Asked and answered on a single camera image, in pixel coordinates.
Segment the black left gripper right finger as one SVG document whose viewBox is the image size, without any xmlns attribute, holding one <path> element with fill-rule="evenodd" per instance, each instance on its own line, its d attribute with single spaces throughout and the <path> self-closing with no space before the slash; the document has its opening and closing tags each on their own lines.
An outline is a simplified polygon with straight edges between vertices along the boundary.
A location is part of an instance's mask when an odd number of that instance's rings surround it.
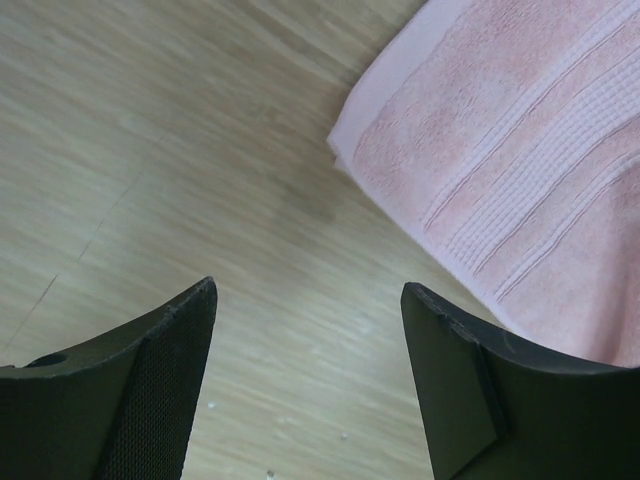
<svg viewBox="0 0 640 480">
<path fill-rule="evenodd" d="M 405 338 L 437 479 L 635 479 L 639 372 L 566 355 L 418 283 Z"/>
</svg>

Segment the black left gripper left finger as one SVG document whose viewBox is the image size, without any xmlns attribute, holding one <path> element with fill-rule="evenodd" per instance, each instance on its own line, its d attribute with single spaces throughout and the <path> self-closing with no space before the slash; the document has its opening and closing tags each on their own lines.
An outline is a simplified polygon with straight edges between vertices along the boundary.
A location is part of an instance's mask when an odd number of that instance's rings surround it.
<svg viewBox="0 0 640 480">
<path fill-rule="evenodd" d="M 2 478 L 181 478 L 217 299 L 206 277 L 97 337 L 2 367 Z"/>
</svg>

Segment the large pink towel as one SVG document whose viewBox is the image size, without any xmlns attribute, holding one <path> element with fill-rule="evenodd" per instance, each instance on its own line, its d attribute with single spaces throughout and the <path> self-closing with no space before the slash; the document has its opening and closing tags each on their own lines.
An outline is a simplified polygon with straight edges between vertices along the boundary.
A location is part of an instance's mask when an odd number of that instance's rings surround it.
<svg viewBox="0 0 640 480">
<path fill-rule="evenodd" d="M 638 365 L 637 2 L 429 1 L 328 141 L 502 325 Z"/>
</svg>

